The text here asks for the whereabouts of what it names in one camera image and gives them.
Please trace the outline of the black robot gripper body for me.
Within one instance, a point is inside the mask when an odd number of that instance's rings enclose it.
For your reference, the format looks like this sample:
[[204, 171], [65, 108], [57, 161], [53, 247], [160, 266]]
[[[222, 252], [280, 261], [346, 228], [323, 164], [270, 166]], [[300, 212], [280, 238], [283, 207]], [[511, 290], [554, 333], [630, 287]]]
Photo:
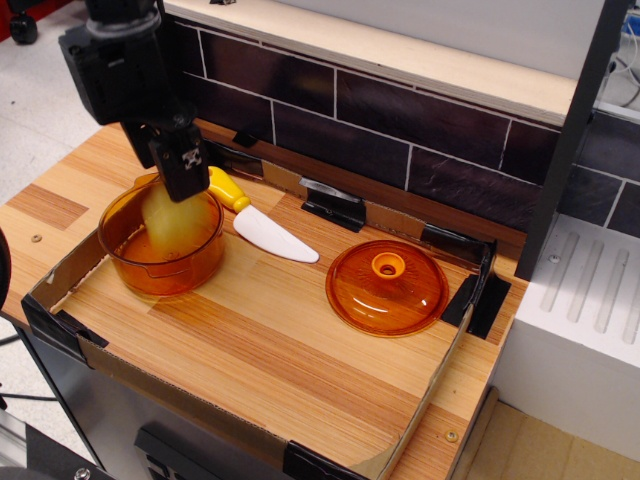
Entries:
[[193, 125], [195, 109], [170, 83], [155, 1], [87, 1], [88, 19], [60, 38], [85, 109], [100, 125], [119, 123], [142, 165], [156, 165], [149, 142]]

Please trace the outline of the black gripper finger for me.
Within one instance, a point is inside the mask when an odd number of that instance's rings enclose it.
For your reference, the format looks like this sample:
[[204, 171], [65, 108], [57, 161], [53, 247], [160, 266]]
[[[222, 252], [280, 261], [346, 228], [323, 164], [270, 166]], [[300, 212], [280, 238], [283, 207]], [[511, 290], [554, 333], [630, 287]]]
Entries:
[[175, 132], [161, 131], [150, 140], [149, 149], [173, 202], [182, 202], [208, 189], [207, 153], [196, 125]]

